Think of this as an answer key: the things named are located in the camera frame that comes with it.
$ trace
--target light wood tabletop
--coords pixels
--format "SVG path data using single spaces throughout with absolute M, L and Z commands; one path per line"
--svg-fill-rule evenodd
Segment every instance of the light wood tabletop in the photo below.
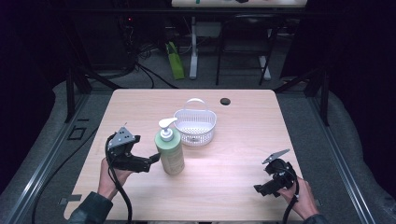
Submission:
M 117 90 L 114 91 L 69 202 L 70 214 L 99 183 L 107 138 L 124 126 L 141 135 L 132 153 L 157 153 L 154 136 L 159 120 L 172 118 L 190 98 L 204 100 L 217 114 L 213 140 L 203 147 L 183 145 L 185 168 L 168 175 L 158 161 L 149 173 L 132 174 L 124 189 L 131 199 L 133 220 L 266 221 L 281 220 L 287 203 L 273 195 L 262 197 L 253 186 L 272 180 L 262 161 L 289 148 L 281 157 L 302 176 L 276 95 L 268 90 Z M 231 100 L 222 105 L 221 98 Z M 202 104 L 188 108 L 205 109 Z M 118 194 L 107 219 L 126 220 L 127 208 Z M 301 220 L 294 212 L 290 220 Z
M 172 0 L 173 7 L 305 7 L 306 0 Z

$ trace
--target bottle cap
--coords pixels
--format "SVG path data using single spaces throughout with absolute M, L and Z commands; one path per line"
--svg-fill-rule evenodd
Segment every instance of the bottle cap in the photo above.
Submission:
M 164 142 L 169 142 L 173 139 L 173 131 L 172 131 L 172 129 L 169 128 L 169 126 L 176 120 L 177 120 L 177 118 L 160 120 L 159 124 L 160 124 L 160 127 L 162 128 L 161 139 Z

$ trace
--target human hand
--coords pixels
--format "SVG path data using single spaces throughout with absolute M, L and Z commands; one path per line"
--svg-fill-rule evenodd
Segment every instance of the human hand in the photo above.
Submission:
M 318 214 L 318 208 L 315 204 L 314 195 L 312 194 L 312 189 L 308 182 L 297 177 L 299 183 L 300 191 L 298 202 L 294 204 L 292 209 L 303 219 L 306 220 L 315 214 Z M 280 189 L 277 192 L 285 198 L 286 202 L 290 203 L 294 196 L 296 190 L 296 183 L 290 189 Z
M 114 169 L 117 179 L 120 181 L 120 184 L 123 186 L 126 182 L 128 176 L 133 173 L 133 171 L 124 171 Z M 113 180 L 109 176 L 108 173 L 108 163 L 106 158 L 102 159 L 101 167 L 100 167 L 100 179 L 99 179 L 99 187 L 97 193 L 109 199 L 113 200 L 114 196 L 116 196 L 118 190 Z

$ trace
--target pump bottle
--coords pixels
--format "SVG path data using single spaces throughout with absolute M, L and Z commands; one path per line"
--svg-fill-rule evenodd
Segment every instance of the pump bottle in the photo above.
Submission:
M 169 175 L 177 175 L 184 169 L 180 132 L 169 128 L 176 120 L 177 118 L 160 120 L 159 124 L 162 129 L 155 135 L 155 145 L 158 152 L 161 152 L 163 169 Z

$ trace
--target basket handle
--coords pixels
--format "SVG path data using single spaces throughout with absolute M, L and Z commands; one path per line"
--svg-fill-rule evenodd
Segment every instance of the basket handle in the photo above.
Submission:
M 186 109 L 186 105 L 189 104 L 189 103 L 191 103 L 191 102 L 199 102 L 199 103 L 202 103 L 202 104 L 205 105 L 206 110 L 208 110 L 208 107 L 207 107 L 207 104 L 205 103 L 205 101 L 203 101 L 203 100 L 201 100 L 201 99 L 199 99 L 199 98 L 191 98 L 190 100 L 188 100 L 188 101 L 186 102 L 186 104 L 184 104 L 184 109 Z

